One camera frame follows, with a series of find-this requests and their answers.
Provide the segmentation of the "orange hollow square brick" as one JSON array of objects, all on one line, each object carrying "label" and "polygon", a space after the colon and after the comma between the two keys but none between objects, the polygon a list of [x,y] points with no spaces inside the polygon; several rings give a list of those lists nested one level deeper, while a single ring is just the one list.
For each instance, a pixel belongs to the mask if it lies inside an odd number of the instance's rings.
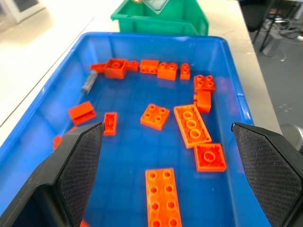
[{"label": "orange hollow square brick", "polygon": [[104,74],[109,79],[123,80],[127,72],[127,60],[111,58],[105,65]]}]

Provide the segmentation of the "orange hollow two-by-two plate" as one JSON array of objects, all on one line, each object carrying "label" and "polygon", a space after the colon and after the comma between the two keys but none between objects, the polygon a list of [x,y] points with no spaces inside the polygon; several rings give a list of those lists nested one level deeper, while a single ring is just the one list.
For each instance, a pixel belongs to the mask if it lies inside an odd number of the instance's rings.
[{"label": "orange hollow two-by-two plate", "polygon": [[198,172],[224,172],[226,170],[220,143],[197,144],[194,146],[194,154]]}]

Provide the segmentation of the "orange brick with side studs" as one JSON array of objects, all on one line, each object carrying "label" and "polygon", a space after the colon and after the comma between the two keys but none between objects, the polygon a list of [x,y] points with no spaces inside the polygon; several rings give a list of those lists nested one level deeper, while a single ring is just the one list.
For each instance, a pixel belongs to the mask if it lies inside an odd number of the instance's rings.
[{"label": "orange brick with side studs", "polygon": [[147,74],[157,74],[159,67],[158,60],[141,60],[140,72]]}]

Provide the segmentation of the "orange hollow one-by-two brick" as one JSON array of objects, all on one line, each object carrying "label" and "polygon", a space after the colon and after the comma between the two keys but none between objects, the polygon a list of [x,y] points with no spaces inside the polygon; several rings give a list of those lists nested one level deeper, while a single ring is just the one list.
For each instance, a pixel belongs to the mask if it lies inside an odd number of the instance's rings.
[{"label": "orange hollow one-by-two brick", "polygon": [[104,123],[105,123],[105,136],[115,136],[116,135],[116,128],[117,128],[117,112],[107,112],[104,116]]}]

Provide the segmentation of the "grey box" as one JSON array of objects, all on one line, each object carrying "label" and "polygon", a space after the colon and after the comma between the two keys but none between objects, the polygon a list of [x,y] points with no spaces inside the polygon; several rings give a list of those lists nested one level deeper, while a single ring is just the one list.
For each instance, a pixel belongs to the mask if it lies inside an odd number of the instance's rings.
[{"label": "grey box", "polygon": [[262,50],[262,53],[266,56],[272,56],[276,54],[276,51],[282,40],[283,37],[280,35],[269,35],[266,40],[264,49]]}]

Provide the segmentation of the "narrow orange two-stud brick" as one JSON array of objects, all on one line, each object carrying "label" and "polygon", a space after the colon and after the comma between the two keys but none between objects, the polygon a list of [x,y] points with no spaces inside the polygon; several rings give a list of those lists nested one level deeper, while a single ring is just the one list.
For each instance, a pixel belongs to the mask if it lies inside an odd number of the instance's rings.
[{"label": "narrow orange two-stud brick", "polygon": [[189,80],[190,79],[190,65],[188,63],[181,64],[180,79],[182,79],[182,80]]}]

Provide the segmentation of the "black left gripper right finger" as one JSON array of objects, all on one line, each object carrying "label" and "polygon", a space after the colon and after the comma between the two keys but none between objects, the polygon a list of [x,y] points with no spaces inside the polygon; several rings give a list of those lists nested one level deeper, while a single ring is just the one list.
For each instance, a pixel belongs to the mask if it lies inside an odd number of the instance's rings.
[{"label": "black left gripper right finger", "polygon": [[303,155],[281,134],[234,122],[243,169],[271,227],[303,227]]}]

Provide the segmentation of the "orange two-by-two tall brick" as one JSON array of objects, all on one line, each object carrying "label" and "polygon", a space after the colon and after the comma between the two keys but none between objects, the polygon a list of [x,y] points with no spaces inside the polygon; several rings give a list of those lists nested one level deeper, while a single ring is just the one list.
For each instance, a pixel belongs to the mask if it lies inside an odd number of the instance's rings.
[{"label": "orange two-by-two tall brick", "polygon": [[177,69],[178,69],[178,65],[174,62],[172,63],[162,62],[158,66],[157,78],[176,80]]}]

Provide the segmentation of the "grey-blue cylindrical battery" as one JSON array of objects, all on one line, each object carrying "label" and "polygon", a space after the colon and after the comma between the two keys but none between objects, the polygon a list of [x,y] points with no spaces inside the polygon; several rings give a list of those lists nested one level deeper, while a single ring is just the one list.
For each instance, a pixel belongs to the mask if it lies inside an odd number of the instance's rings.
[{"label": "grey-blue cylindrical battery", "polygon": [[91,91],[91,89],[92,89],[92,87],[93,87],[93,84],[94,84],[94,82],[95,82],[97,76],[98,76],[98,73],[97,73],[95,70],[92,70],[92,71],[89,73],[89,75],[88,75],[88,77],[86,78],[86,80],[85,80],[83,86],[81,87],[81,92],[82,92],[82,93],[88,94],[88,93]]}]

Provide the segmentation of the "dark orange two-by-two brick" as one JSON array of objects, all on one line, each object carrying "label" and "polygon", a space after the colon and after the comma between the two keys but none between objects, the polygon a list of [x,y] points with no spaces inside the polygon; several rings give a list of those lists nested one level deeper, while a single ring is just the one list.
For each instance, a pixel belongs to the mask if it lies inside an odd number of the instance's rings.
[{"label": "dark orange two-by-two brick", "polygon": [[213,93],[215,91],[215,83],[214,83],[213,76],[211,76],[211,75],[194,76],[194,91],[197,92],[199,90],[209,91],[209,92]]}]

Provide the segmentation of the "green plastic bin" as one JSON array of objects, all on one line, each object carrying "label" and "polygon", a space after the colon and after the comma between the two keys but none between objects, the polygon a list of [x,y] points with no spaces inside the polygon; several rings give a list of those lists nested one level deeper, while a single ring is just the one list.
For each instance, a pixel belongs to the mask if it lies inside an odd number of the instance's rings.
[{"label": "green plastic bin", "polygon": [[168,0],[158,14],[145,3],[124,0],[111,15],[120,32],[207,36],[209,22],[196,0]]}]

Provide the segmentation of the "clear plastic package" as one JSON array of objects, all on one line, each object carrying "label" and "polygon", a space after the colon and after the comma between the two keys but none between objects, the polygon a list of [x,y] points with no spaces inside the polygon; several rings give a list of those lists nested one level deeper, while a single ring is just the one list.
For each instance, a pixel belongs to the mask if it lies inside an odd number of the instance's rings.
[{"label": "clear plastic package", "polygon": [[156,13],[160,13],[169,0],[143,0],[144,4]]}]

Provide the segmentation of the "orange two-by-four plate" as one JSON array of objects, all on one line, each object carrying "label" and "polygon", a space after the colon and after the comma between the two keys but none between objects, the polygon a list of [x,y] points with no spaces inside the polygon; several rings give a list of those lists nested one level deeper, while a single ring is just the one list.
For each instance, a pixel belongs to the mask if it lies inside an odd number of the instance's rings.
[{"label": "orange two-by-four plate", "polygon": [[148,227],[182,227],[174,170],[145,171]]}]

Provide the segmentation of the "orange smooth-sided brick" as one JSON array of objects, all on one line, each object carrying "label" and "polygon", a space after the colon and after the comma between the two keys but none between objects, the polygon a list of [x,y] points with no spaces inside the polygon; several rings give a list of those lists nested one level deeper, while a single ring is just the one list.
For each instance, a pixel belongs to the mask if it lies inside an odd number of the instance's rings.
[{"label": "orange smooth-sided brick", "polygon": [[194,94],[194,104],[199,112],[209,113],[211,109],[211,92],[199,90]]}]

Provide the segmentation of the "blue plastic bin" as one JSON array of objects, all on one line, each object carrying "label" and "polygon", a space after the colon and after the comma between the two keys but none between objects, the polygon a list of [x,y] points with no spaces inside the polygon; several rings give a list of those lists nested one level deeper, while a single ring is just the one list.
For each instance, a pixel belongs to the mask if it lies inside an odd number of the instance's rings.
[{"label": "blue plastic bin", "polygon": [[[202,118],[214,143],[223,147],[227,168],[196,170],[173,109],[193,103],[193,80],[163,80],[127,73],[125,79],[98,76],[81,93],[90,66],[111,58],[188,63],[191,76],[211,75],[212,107]],[[102,121],[117,112],[117,133],[102,141],[97,176],[84,215],[91,227],[147,227],[145,171],[173,168],[182,227],[271,227],[243,171],[231,126],[252,124],[252,116],[226,40],[215,36],[122,33],[83,34],[0,147],[0,215],[33,170],[53,152],[53,139],[73,127],[68,110],[90,101]],[[161,131],[142,125],[149,104],[169,110]]]}]

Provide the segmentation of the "orange grooved brick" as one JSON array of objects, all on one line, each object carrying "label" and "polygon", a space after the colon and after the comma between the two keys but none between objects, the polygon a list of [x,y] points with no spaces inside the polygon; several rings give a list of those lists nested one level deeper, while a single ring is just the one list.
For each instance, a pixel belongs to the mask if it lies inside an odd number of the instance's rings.
[{"label": "orange grooved brick", "polygon": [[96,112],[90,101],[70,108],[68,113],[74,125],[82,124],[96,117]]}]

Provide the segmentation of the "flat orange brick piece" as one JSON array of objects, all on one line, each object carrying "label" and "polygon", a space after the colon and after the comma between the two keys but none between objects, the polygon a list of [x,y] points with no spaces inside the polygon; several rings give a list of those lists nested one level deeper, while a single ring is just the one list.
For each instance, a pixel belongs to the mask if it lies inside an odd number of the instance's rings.
[{"label": "flat orange brick piece", "polygon": [[91,70],[91,71],[95,71],[95,72],[97,72],[98,74],[104,73],[104,71],[105,71],[105,66],[106,66],[106,63],[92,64],[92,65],[90,66],[90,70]]}]

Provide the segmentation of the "orange hollow two-by-four brick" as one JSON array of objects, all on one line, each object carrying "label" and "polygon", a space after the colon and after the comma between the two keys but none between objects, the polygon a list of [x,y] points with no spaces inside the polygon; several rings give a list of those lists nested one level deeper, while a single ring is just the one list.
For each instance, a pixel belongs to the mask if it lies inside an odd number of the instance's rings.
[{"label": "orange hollow two-by-four brick", "polygon": [[186,148],[193,148],[197,144],[212,142],[196,105],[175,106],[174,115]]}]

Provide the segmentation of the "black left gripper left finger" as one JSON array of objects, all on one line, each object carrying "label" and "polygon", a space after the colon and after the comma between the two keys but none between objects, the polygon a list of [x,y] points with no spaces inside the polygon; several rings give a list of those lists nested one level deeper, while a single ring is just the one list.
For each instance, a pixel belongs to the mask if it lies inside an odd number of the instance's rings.
[{"label": "black left gripper left finger", "polygon": [[0,216],[0,227],[80,227],[94,186],[105,124],[64,135]]}]

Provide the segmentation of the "silver robot body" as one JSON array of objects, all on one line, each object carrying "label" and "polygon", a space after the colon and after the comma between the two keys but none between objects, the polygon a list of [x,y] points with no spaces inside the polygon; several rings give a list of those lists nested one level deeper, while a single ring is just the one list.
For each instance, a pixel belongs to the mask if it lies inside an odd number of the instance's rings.
[{"label": "silver robot body", "polygon": [[303,128],[293,124],[282,124],[280,129],[282,135],[303,156]]}]

